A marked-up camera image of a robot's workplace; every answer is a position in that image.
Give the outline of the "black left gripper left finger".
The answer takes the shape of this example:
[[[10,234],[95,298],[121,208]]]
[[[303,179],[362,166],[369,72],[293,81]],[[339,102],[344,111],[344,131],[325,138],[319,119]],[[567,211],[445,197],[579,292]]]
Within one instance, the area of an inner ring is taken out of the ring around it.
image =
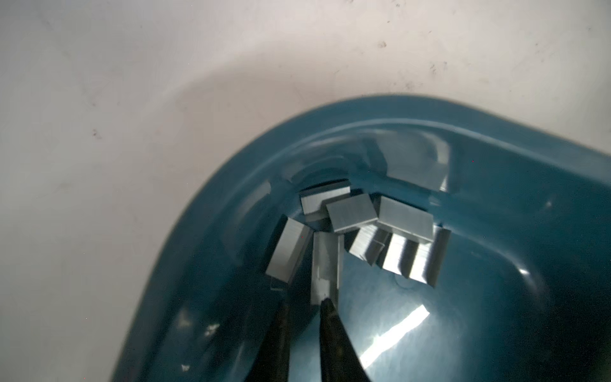
[[[289,312],[286,300],[281,301],[245,378],[246,382],[288,381],[291,348]]]

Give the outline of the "teal plastic tray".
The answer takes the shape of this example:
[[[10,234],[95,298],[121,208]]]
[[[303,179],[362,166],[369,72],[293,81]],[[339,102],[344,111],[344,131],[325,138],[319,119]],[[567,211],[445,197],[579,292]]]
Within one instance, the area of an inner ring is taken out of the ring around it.
[[[608,381],[610,157],[425,97],[290,119],[211,176],[114,381]]]

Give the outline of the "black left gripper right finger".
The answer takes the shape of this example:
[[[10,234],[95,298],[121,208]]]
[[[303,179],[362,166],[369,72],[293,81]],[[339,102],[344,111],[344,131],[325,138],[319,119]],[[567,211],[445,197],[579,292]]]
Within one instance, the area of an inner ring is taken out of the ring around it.
[[[331,299],[321,303],[320,315],[321,380],[369,382]]]

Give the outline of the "staple strip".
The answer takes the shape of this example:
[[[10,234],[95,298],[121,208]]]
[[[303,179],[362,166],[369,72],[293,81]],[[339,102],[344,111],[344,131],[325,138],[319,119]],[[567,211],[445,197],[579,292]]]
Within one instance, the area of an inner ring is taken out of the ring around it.
[[[288,218],[267,265],[266,274],[291,284],[312,235],[313,230],[309,226]]]
[[[336,234],[360,229],[378,220],[377,212],[368,194],[348,197],[326,206]]]
[[[446,257],[452,232],[434,226],[434,240],[418,243],[399,234],[391,234],[376,264],[383,270],[435,288]]]
[[[321,213],[329,203],[347,198],[350,194],[350,181],[340,180],[305,189],[299,193],[299,198],[303,213],[311,215]]]
[[[385,196],[374,201],[381,229],[427,244],[434,240],[434,217],[426,211]]]
[[[390,232],[375,224],[366,225],[350,236],[347,250],[351,255],[372,266],[388,246],[390,237]]]
[[[345,254],[343,235],[330,232],[313,234],[313,256],[311,268],[310,303],[319,306],[331,299],[339,307],[341,272]]]

